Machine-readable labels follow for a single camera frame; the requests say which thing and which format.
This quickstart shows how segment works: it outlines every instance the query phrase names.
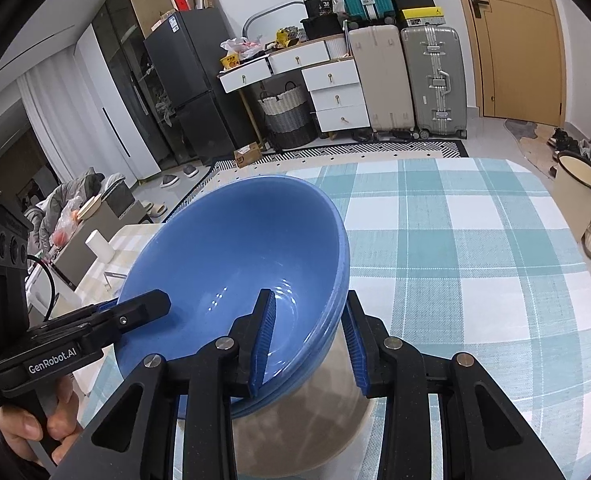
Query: floor mat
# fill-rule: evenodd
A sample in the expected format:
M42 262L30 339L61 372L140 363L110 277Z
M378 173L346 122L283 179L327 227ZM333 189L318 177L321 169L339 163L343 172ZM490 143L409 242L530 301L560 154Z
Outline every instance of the floor mat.
M555 127L513 119L507 119L504 127L514 135L520 151L527 160L552 179L549 169L556 163L553 161L554 149L547 144L547 141L553 136Z
M351 162L379 162L392 157L399 158L461 158L468 157L461 140L417 140L412 142L396 142L385 140L383 142L371 142L357 144L336 144L329 146L316 146L313 148L300 148L288 150L283 153L269 153L262 158L239 170L233 158L218 160L214 163L203 179L178 203L165 222L172 218L178 211L186 207L195 198L205 191L209 191L214 184L221 186L223 183L232 182L253 176L255 174L282 173L296 168L302 168L300 164L311 166L328 166L335 164L349 164Z

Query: white cabinet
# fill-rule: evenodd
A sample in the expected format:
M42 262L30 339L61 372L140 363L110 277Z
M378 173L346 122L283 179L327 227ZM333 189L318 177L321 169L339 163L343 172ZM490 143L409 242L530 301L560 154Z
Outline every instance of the white cabinet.
M371 125L353 59L307 68L302 74L323 132Z
M105 117L108 131L115 135L114 141L129 168L138 179L160 173L160 166L144 143L113 82L91 25L84 31L76 50L82 56L93 87L100 97L102 109L99 112Z
M222 83L224 91L229 93L269 77L271 77L271 70L269 70L267 60L258 59L221 75L220 83Z
M352 59L307 68L302 75L309 91L360 83Z
M290 70L323 63L328 60L329 53L323 41L305 43L303 46L288 48L284 52L269 56L269 64L274 74L289 72Z
M367 128L370 126L367 107L348 106L335 110L321 110L317 112L320 129L323 132L348 130L349 128Z

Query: ceiling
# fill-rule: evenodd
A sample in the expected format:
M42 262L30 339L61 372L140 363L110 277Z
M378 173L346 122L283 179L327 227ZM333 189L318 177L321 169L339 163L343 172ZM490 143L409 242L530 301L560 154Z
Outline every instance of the ceiling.
M8 87L15 85L19 75L76 43L104 1L46 0L0 58L0 94L9 93ZM0 149L17 135L19 128L28 126L19 93L15 95L15 101L0 99Z

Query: gray suitcase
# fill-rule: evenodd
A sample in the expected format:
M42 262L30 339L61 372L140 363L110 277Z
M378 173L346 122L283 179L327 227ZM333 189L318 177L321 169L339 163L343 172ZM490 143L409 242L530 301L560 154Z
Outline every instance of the gray suitcase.
M457 32L426 25L405 28L401 36L420 137L466 139L466 82Z
M412 130L413 100L398 27L351 30L349 42L371 127L377 132Z

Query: wooden door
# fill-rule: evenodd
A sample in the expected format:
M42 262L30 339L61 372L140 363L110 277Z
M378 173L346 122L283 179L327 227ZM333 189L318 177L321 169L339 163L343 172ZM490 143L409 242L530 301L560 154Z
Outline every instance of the wooden door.
M463 4L482 114L562 125L566 76L555 0Z

